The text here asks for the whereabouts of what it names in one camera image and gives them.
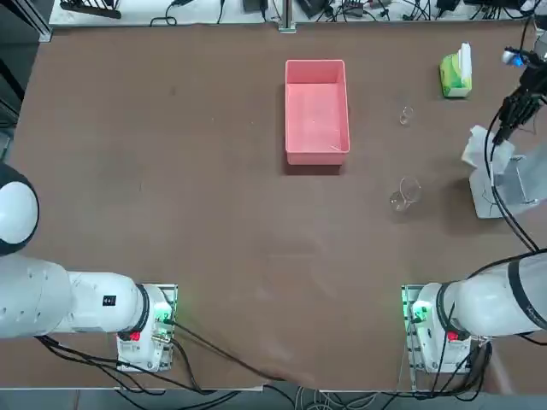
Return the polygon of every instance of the pink bin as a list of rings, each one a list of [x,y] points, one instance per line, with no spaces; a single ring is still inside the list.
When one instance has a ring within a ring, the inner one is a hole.
[[[341,165],[350,152],[342,60],[289,60],[285,150],[292,165]]]

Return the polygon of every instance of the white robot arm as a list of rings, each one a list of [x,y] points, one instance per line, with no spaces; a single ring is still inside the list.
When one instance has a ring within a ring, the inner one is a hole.
[[[115,332],[120,361],[149,371],[172,362],[176,285],[135,284],[112,272],[67,272],[15,254],[38,226],[38,196],[0,163],[0,338]]]
[[[547,253],[496,264],[471,278],[427,284],[413,304],[426,370],[453,372],[469,353],[471,338],[547,330]]]

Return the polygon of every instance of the glass cup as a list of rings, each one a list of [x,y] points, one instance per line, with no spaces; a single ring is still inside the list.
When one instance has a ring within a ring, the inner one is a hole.
[[[412,109],[412,107],[406,106],[405,108],[403,108],[401,117],[399,117],[399,122],[401,123],[401,125],[407,126],[412,117],[414,117],[414,110]]]
[[[404,177],[399,183],[399,190],[396,190],[390,196],[391,209],[396,212],[403,212],[410,205],[418,202],[420,198],[421,186],[418,179],[414,177]]]

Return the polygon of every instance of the brown table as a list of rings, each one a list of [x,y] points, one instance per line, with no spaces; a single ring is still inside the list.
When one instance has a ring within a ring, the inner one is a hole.
[[[24,253],[177,283],[180,320],[302,385],[394,390],[401,285],[464,278],[523,251],[502,221],[477,219],[459,159],[469,128],[486,126],[517,84],[520,71],[500,56],[520,36],[509,23],[60,32],[40,46],[11,159],[42,207]],[[473,94],[446,101],[438,63],[462,41],[473,48]],[[351,153],[338,174],[285,164],[291,58],[345,60]],[[398,122],[405,104],[415,110],[409,127]],[[394,218],[388,197],[405,175],[424,195]],[[521,217],[539,243],[543,213]],[[114,354],[105,335],[63,340]],[[33,340],[1,346],[3,387],[112,385]],[[191,343],[188,351],[207,387],[261,382]],[[514,337],[496,342],[487,388],[545,393],[534,374],[546,363]],[[185,380],[180,360],[171,375]]]

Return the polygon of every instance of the green tissue box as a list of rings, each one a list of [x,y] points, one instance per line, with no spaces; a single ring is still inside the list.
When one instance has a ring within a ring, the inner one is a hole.
[[[471,47],[463,43],[460,50],[443,58],[439,66],[441,88],[446,98],[463,98],[471,92]]]

